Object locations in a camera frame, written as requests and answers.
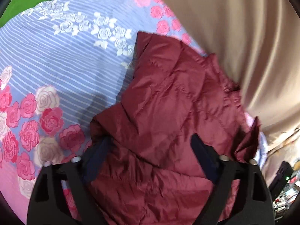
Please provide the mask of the beige curtain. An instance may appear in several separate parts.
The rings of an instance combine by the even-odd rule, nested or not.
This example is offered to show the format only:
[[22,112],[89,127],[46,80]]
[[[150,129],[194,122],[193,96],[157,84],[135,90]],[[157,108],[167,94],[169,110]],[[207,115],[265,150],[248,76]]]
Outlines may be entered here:
[[299,17],[288,0],[163,0],[188,33],[215,53],[259,117],[268,141],[267,184],[299,158]]

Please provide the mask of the pink rose floral bedsheet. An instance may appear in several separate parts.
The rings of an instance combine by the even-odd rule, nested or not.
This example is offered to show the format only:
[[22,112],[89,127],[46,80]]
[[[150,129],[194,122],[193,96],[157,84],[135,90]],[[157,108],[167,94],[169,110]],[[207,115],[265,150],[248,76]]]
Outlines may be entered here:
[[162,0],[42,1],[1,28],[1,193],[24,223],[46,161],[67,163],[102,140],[110,151],[112,137],[93,141],[91,122],[132,82],[139,32],[210,55]]

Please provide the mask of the cluttered shelf with items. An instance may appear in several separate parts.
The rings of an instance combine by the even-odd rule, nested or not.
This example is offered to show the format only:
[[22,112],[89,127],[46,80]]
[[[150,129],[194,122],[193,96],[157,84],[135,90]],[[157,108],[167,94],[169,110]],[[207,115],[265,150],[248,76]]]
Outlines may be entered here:
[[295,171],[288,162],[282,161],[269,191],[273,200],[274,219],[277,222],[288,212],[299,194],[299,169]]

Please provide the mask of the maroon quilted puffer jacket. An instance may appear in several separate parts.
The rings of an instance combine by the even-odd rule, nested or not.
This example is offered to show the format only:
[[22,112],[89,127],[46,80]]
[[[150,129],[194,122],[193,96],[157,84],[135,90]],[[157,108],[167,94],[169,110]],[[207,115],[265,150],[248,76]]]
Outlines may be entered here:
[[213,184],[191,148],[197,134],[220,155],[248,162],[258,148],[239,86],[214,54],[172,37],[139,32],[133,80],[121,101],[91,121],[110,151],[91,192],[109,224],[192,224]]

